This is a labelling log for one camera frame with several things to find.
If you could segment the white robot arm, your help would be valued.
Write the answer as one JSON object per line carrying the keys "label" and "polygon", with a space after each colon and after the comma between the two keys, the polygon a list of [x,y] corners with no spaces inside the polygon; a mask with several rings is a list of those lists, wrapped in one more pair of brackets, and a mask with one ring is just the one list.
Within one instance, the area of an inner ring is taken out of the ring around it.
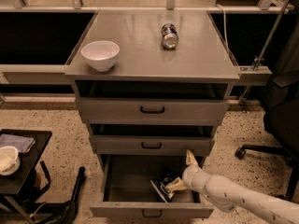
{"label": "white robot arm", "polygon": [[269,224],[299,224],[298,204],[243,188],[223,175],[211,175],[199,167],[190,150],[186,151],[186,164],[182,177],[167,184],[167,189],[198,192],[226,213],[241,207]]}

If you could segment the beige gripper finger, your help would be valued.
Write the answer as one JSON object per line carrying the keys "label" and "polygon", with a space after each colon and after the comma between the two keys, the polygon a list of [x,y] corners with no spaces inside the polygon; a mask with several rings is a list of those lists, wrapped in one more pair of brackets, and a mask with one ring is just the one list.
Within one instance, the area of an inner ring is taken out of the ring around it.
{"label": "beige gripper finger", "polygon": [[195,156],[189,149],[186,151],[186,165],[187,166],[191,166],[191,165],[197,166],[198,165],[198,162],[197,162]]}
{"label": "beige gripper finger", "polygon": [[183,183],[183,180],[180,177],[177,177],[172,182],[168,183],[165,188],[170,191],[185,190],[186,186]]}

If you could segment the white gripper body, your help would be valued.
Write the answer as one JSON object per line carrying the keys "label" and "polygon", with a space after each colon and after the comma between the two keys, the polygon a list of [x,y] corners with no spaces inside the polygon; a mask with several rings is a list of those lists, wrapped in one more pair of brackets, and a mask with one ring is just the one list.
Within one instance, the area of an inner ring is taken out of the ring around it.
{"label": "white gripper body", "polygon": [[200,194],[207,194],[206,185],[211,178],[211,174],[196,165],[188,166],[182,174],[185,187]]}

